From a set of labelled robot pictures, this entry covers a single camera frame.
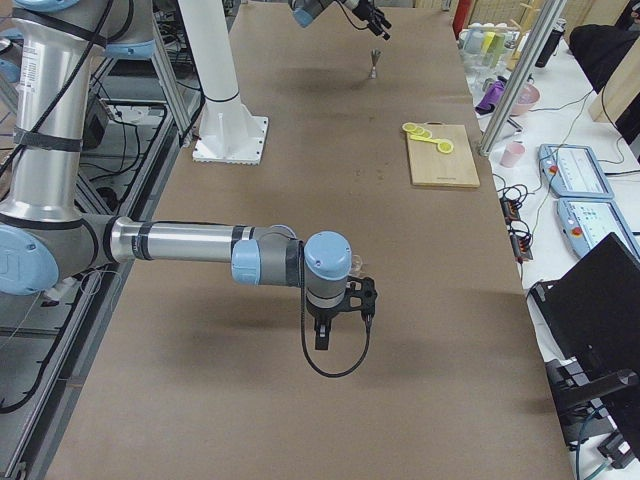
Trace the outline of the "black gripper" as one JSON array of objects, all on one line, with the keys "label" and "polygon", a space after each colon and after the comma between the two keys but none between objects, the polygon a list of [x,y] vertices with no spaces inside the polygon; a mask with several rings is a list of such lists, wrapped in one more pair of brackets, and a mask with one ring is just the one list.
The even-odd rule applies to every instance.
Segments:
[{"label": "black gripper", "polygon": [[308,304],[308,313],[314,318],[314,348],[316,350],[328,350],[332,320],[341,313],[337,306],[331,308],[318,307]]},{"label": "black gripper", "polygon": [[341,5],[350,10],[359,20],[368,24],[369,30],[375,35],[380,36],[383,40],[390,39],[389,29],[391,23],[386,19],[382,11],[376,12],[374,5],[367,0],[342,0]]}]

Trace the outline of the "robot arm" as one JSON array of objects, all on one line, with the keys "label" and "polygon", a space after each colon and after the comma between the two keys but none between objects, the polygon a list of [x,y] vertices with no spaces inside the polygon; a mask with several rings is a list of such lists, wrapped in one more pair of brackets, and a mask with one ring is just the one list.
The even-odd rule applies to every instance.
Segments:
[{"label": "robot arm", "polygon": [[388,30],[392,27],[392,24],[387,20],[384,12],[375,6],[373,1],[299,0],[288,2],[293,18],[303,28],[308,27],[332,4],[339,5],[345,16],[348,16],[346,11],[349,10],[357,19],[365,23],[363,27],[358,27],[350,18],[347,18],[356,30],[368,29],[375,36],[380,36],[384,40],[390,39]]},{"label": "robot arm", "polygon": [[12,19],[24,42],[12,183],[1,204],[2,291],[39,293],[134,259],[225,262],[239,283],[301,289],[315,346],[327,349],[332,320],[350,310],[352,252],[342,235],[324,231],[301,241],[283,225],[136,222],[76,208],[91,62],[151,57],[152,4],[17,1]]}]

